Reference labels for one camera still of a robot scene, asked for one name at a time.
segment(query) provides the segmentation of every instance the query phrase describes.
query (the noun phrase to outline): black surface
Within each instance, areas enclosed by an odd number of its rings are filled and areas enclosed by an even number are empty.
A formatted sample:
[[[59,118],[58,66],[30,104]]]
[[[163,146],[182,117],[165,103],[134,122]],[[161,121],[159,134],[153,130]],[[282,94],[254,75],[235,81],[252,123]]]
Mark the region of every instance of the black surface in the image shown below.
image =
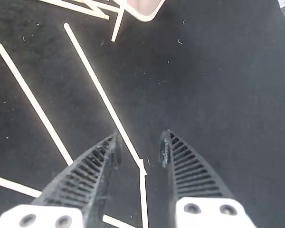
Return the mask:
[[[168,222],[167,176],[158,163],[165,129],[213,166],[257,227],[285,227],[285,18],[277,1],[168,0],[149,23],[126,13],[111,43],[115,17],[107,22],[42,2],[0,1],[0,42],[71,156],[116,128],[64,22],[145,159],[151,228]],[[125,160],[107,214],[139,228],[138,169],[129,154]],[[0,57],[0,176],[40,190],[64,165]],[[0,211],[22,202],[6,201],[4,191]]]

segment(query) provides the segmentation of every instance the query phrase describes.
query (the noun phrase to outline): white line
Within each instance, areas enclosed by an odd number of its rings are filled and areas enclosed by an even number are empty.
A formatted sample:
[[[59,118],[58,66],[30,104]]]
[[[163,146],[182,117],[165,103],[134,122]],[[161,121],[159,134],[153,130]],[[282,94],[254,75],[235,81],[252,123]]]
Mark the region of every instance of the white line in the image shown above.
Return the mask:
[[[148,208],[147,208],[147,193],[146,193],[146,175],[139,170],[139,188],[141,192],[141,207],[142,207],[142,228],[148,228]]]
[[[54,143],[56,144],[57,148],[59,149],[61,155],[65,159],[67,165],[71,165],[73,163],[73,159],[71,158],[70,154],[68,153],[67,149],[65,148],[64,144],[60,140],[58,134],[56,133],[55,129],[53,128],[51,122],[48,120],[47,116],[45,115],[44,111],[42,110],[41,106],[39,105],[38,101],[34,97],[33,93],[29,89],[28,85],[24,81],[23,77],[21,76],[20,72],[16,68],[15,64],[11,60],[10,56],[4,49],[3,45],[0,43],[0,55],[8,65],[10,71],[14,75],[15,79],[18,81],[21,89],[27,96],[28,100],[32,104],[33,108],[35,109],[36,113],[38,114],[40,120],[44,124],[45,128],[47,129],[48,133],[51,135]]]
[[[119,130],[119,133],[122,136],[125,144],[127,145],[127,147],[129,149],[129,151],[130,151],[134,161],[138,165],[140,171],[144,175],[147,175],[147,172],[144,169],[143,164],[141,165],[141,163],[140,163],[140,158],[139,158],[135,148],[133,147],[133,145],[132,145],[132,143],[130,141],[130,138],[128,137],[127,132],[125,131],[122,123],[120,122],[120,120],[119,120],[119,118],[118,118],[118,116],[117,116],[113,106],[111,105],[111,103],[109,101],[109,98],[105,94],[105,91],[104,91],[103,87],[101,86],[100,82],[98,81],[98,78],[97,78],[94,70],[92,69],[89,61],[87,60],[86,55],[84,54],[82,48],[80,47],[80,45],[79,45],[79,43],[78,43],[78,41],[77,41],[77,39],[76,39],[76,37],[75,37],[71,27],[70,27],[70,25],[65,23],[63,26],[64,26],[68,36],[70,37],[70,39],[71,39],[71,41],[72,41],[72,43],[73,43],[73,45],[74,45],[74,47],[75,47],[79,57],[81,58],[81,61],[85,65],[86,70],[88,71],[88,73],[89,73],[89,75],[90,75],[90,77],[91,77],[91,79],[92,79],[96,89],[98,90],[98,92],[99,92],[99,94],[100,94],[100,96],[101,96],[101,98],[102,98],[106,108],[108,109],[108,111],[109,111],[109,113],[110,113],[114,123],[116,124],[116,127]]]
[[[20,192],[20,193],[23,193],[23,194],[28,195],[28,196],[35,197],[35,198],[37,198],[41,195],[41,191],[29,188],[29,187],[24,186],[22,184],[12,182],[10,180],[6,180],[6,179],[1,178],[1,177],[0,177],[0,186],[7,188],[7,189],[17,191],[17,192]]]
[[[46,2],[49,4],[53,4],[56,6],[60,6],[60,7],[69,9],[69,10],[74,10],[74,11],[84,13],[84,14],[87,14],[90,16],[106,19],[106,20],[109,20],[109,18],[110,18],[108,15],[105,15],[104,13],[99,13],[97,11],[93,11],[93,10],[87,9],[85,7],[81,7],[81,6],[78,6],[78,5],[75,5],[75,4],[66,2],[66,1],[62,1],[62,0],[39,0],[39,1]]]
[[[129,224],[126,224],[120,220],[117,220],[111,216],[104,215],[103,216],[103,222],[110,224],[112,226],[118,227],[118,228],[135,228]]]

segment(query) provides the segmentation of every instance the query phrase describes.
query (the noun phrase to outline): white stick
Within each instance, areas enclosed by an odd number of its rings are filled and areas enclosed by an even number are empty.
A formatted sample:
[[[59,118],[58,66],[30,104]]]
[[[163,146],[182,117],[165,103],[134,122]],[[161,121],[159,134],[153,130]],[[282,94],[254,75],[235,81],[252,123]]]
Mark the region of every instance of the white stick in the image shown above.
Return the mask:
[[[11,189],[20,193],[23,193],[25,195],[28,196],[32,196],[32,197],[39,197],[41,195],[41,191],[29,188],[27,186],[12,182],[10,180],[6,180],[4,178],[0,177],[0,186],[7,188],[7,189]]]
[[[94,10],[95,12],[99,13],[99,14],[102,14],[102,15],[105,15],[105,13],[102,12],[101,9],[99,9],[94,3],[93,1],[87,1],[87,0],[84,0],[85,4],[90,7],[92,10]]]
[[[147,193],[146,193],[146,175],[139,171],[139,188],[141,192],[141,207],[142,207],[142,228],[148,228],[148,208],[147,208]]]
[[[23,77],[21,76],[20,72],[16,68],[15,64],[11,60],[10,56],[4,49],[3,45],[0,43],[0,55],[8,65],[10,71],[14,75],[15,79],[19,83],[21,89],[27,96],[28,100],[32,104],[33,108],[35,109],[36,113],[38,114],[40,120],[44,124],[45,128],[47,129],[48,133],[52,137],[54,143],[56,144],[57,148],[59,149],[61,155],[65,159],[66,163],[68,165],[71,165],[73,163],[73,159],[71,158],[70,154],[68,153],[67,149],[65,148],[64,144],[60,140],[58,134],[56,133],[55,129],[53,128],[51,122],[48,120],[47,116],[45,115],[44,111],[42,110],[41,106],[39,105],[38,101],[34,97],[33,93],[29,89],[28,85],[24,81]]]
[[[71,41],[72,41],[72,43],[73,43],[73,45],[74,45],[74,47],[75,47],[79,57],[81,58],[81,61],[85,65],[87,72],[89,73],[89,75],[90,75],[90,77],[91,77],[91,79],[92,79],[96,89],[98,90],[98,92],[99,92],[99,94],[100,94],[100,96],[101,96],[101,98],[102,98],[106,108],[108,109],[108,111],[109,111],[109,113],[110,113],[114,123],[116,124],[116,127],[119,130],[119,133],[122,136],[125,144],[127,145],[127,147],[129,149],[129,151],[130,151],[134,161],[136,162],[136,164],[140,168],[140,171],[143,174],[146,175],[147,172],[144,169],[143,163],[140,162],[140,158],[139,158],[135,148],[133,147],[127,132],[125,131],[122,123],[120,122],[120,120],[119,120],[119,118],[118,118],[118,116],[117,116],[113,106],[111,105],[111,103],[109,101],[109,98],[105,94],[105,91],[104,91],[103,87],[101,86],[100,82],[98,81],[98,78],[97,78],[94,70],[92,69],[89,61],[87,60],[86,55],[84,54],[82,48],[80,47],[80,45],[79,45],[79,43],[78,43],[78,41],[77,41],[77,39],[76,39],[76,37],[75,37],[71,27],[70,27],[70,25],[65,23],[64,24],[64,28],[65,28],[68,36],[70,37],[70,39],[71,39]]]
[[[111,216],[108,216],[108,215],[104,215],[103,216],[103,222],[107,223],[107,224],[110,224],[114,227],[118,227],[118,228],[135,228],[129,224],[126,224],[120,220],[117,220]]]
[[[108,4],[104,4],[104,3],[101,3],[101,2],[98,2],[98,1],[93,1],[93,0],[73,0],[73,1],[80,2],[80,3],[85,3],[85,1],[90,1],[90,2],[93,2],[99,8],[102,8],[104,10],[108,10],[108,11],[111,11],[111,12],[114,12],[114,13],[118,13],[119,12],[119,8],[118,7],[111,6],[111,5],[108,5]]]
[[[112,42],[116,41],[116,37],[120,28],[120,24],[122,23],[122,19],[123,19],[123,15],[124,15],[124,6],[120,6],[117,18],[116,18],[116,22],[115,22],[115,26],[114,26],[114,30],[113,30],[113,35],[112,35]]]
[[[110,18],[108,15],[98,13],[98,12],[93,11],[91,9],[87,9],[85,7],[81,7],[81,6],[66,2],[66,1],[61,1],[61,0],[39,0],[39,1],[46,2],[49,4],[55,5],[55,6],[60,6],[60,7],[69,9],[69,10],[74,10],[74,11],[84,13],[84,14],[87,14],[90,16],[106,19],[106,20],[109,20],[109,18]]]

